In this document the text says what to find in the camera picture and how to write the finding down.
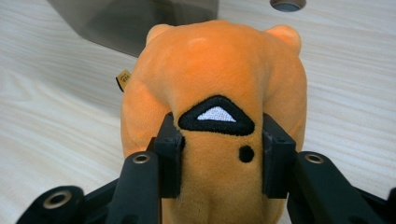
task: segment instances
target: bear ear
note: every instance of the bear ear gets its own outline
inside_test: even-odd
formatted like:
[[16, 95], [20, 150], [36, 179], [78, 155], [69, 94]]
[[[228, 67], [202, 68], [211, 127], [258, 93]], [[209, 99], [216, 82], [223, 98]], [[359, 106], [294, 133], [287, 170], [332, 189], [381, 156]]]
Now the bear ear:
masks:
[[155, 25], [153, 26], [149, 31], [148, 31], [148, 36], [146, 38], [146, 45], [152, 40], [154, 39], [157, 35], [160, 35], [162, 32], [168, 30], [169, 28], [171, 28], [173, 26], [170, 25], [166, 25], [166, 24], [159, 24], [159, 25]]
[[301, 38], [296, 30], [289, 27], [288, 25], [278, 25], [273, 28], [264, 31], [267, 34], [273, 35], [283, 42], [285, 42], [293, 51], [297, 54], [300, 53], [301, 49]]

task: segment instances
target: screw hole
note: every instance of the screw hole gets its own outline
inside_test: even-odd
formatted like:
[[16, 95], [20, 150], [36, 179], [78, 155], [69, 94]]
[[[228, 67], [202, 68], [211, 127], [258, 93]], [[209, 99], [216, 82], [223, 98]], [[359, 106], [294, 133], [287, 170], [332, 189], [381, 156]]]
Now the screw hole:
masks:
[[315, 154], [306, 154], [305, 158], [312, 162], [312, 163], [316, 163], [316, 164], [321, 164], [324, 162], [323, 158], [321, 158], [320, 156], [317, 156]]
[[302, 9], [306, 1], [305, 0], [271, 0], [271, 7], [278, 11], [293, 12]]
[[142, 163], [145, 163], [147, 161], [149, 161], [149, 156], [148, 155], [138, 155], [138, 156], [135, 156], [134, 159], [133, 159], [133, 162], [137, 163], [137, 164], [142, 164]]
[[61, 207], [66, 204], [72, 198], [72, 193], [69, 190], [62, 190], [51, 194], [46, 201], [44, 201], [43, 206], [47, 209], [54, 209]]

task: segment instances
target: black triangle patch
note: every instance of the black triangle patch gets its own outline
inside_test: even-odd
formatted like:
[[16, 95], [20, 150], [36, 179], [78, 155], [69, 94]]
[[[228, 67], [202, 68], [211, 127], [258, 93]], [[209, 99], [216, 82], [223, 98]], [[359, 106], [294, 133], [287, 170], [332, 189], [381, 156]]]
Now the black triangle patch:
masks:
[[254, 132], [254, 122], [230, 99], [221, 95], [209, 97], [193, 106], [180, 117], [178, 126], [188, 131], [237, 136]]

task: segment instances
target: plush fur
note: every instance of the plush fur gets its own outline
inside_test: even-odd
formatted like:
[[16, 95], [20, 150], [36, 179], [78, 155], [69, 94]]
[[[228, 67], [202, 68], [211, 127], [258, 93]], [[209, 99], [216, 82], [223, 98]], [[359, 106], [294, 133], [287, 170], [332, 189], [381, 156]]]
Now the plush fur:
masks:
[[277, 222], [284, 200], [262, 195], [262, 115], [301, 150], [300, 47], [285, 25], [258, 31], [209, 21], [151, 29], [124, 92], [121, 138], [125, 157], [146, 150], [164, 115], [174, 114], [186, 140], [182, 186], [177, 199], [163, 200], [163, 223]]

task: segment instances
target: wooden surface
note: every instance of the wooden surface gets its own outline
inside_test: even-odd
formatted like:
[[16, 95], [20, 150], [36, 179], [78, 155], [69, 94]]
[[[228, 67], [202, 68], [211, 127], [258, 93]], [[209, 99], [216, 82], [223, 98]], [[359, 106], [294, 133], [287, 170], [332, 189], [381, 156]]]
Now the wooden surface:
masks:
[[[396, 187], [396, 1], [220, 1], [219, 18], [303, 39], [308, 77], [304, 150], [382, 198]], [[118, 177], [121, 92], [115, 75], [136, 58], [82, 39], [46, 1], [0, 0], [0, 222], [41, 193], [86, 193]], [[287, 216], [281, 223], [290, 223]]]

